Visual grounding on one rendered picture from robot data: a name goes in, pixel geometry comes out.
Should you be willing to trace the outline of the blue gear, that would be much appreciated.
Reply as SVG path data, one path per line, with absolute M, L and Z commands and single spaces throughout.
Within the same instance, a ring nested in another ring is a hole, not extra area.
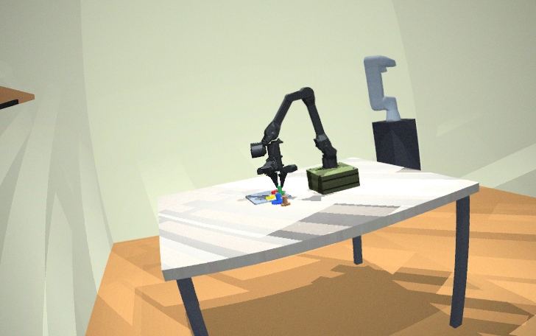
M 272 205 L 280 205 L 283 203 L 283 199 L 281 199 L 281 194 L 276 194 L 276 200 L 272 201 Z

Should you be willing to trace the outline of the brown gear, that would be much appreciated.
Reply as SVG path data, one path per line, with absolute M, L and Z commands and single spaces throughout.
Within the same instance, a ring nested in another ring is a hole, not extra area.
M 282 198 L 283 198 L 283 203 L 281 204 L 281 207 L 282 206 L 288 206 L 288 205 L 291 204 L 290 202 L 288 202 L 287 196 L 283 196 Z

